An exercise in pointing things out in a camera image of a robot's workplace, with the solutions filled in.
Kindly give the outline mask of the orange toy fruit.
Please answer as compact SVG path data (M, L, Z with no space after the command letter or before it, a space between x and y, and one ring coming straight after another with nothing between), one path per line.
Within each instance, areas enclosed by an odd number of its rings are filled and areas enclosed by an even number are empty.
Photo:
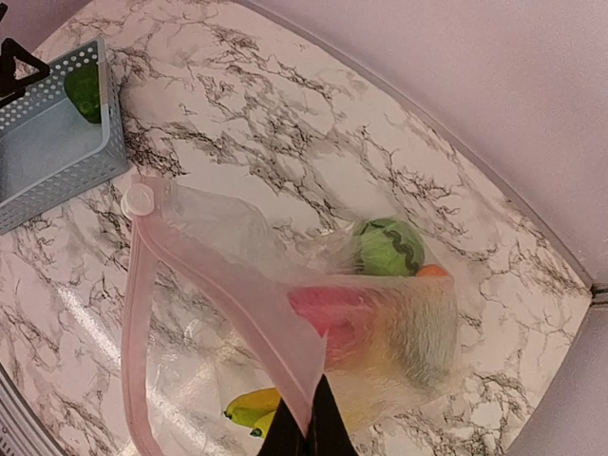
M423 266L416 274L417 277L446 277L449 272L438 264L428 264Z

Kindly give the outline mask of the green watermelon ball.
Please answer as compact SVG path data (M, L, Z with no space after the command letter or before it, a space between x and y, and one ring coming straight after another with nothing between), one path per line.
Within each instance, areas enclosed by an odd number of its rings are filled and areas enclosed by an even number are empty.
M425 265L425 243L399 218L374 218L353 229L354 270L364 276L415 276Z

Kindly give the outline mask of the green orange mango toy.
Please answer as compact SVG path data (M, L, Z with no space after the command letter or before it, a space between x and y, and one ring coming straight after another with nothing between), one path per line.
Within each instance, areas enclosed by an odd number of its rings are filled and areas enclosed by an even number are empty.
M366 284L384 355L409 384L424 392L443 390L458 362L458 306L449 277L376 278Z

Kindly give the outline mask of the clear zip top bag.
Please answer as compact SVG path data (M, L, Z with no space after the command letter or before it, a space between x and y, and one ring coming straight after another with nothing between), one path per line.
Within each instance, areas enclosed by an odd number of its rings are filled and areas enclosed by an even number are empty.
M302 434L316 388L329 381L349 437L377 421L455 391L424 392L396 373L373 338L344 363L326 366L327 342L292 308L300 287L361 289L376 278L354 270L355 221L295 245L237 198L137 176L121 206L132 223L123 304L121 374L127 426L142 455L258 454L265 439L224 416L254 390L276 388Z

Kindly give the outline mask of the red apple toy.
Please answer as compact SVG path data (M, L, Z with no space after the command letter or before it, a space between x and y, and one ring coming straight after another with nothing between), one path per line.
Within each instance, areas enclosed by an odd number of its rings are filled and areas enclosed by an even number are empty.
M294 311L327 342L326 366L344 363L365 344L374 304L361 289L340 286L300 287L288 293Z

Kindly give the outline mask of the green bell pepper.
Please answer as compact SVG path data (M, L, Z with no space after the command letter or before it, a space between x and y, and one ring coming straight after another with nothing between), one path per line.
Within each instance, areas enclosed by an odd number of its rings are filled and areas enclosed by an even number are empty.
M98 65L89 63L69 72L64 88L68 99L90 124L102 122Z

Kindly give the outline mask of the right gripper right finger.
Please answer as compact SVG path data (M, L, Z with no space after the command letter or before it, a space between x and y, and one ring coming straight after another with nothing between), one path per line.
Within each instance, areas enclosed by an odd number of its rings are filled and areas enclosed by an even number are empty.
M307 435L307 454L356 456L325 375L321 377L313 399L313 413Z

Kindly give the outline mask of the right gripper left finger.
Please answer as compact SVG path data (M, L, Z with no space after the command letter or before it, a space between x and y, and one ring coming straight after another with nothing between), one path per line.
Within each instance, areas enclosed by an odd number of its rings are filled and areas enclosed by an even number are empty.
M279 402L275 418L258 456L304 456L307 454L306 437L283 401Z

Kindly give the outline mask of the yellow banana bunch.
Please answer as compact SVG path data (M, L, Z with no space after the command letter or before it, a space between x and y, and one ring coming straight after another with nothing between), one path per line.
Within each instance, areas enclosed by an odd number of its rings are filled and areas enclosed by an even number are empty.
M224 416L236 425L249 428L251 436L265 439L280 401L276 388L254 390L233 399Z

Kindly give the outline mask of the grey perforated plastic basket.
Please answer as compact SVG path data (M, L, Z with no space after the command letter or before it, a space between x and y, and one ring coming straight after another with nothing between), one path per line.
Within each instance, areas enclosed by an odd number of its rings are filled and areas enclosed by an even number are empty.
M51 61L46 79L1 109L1 231L120 176L128 169L118 88L102 38ZM65 91L65 79L98 68L99 123Z

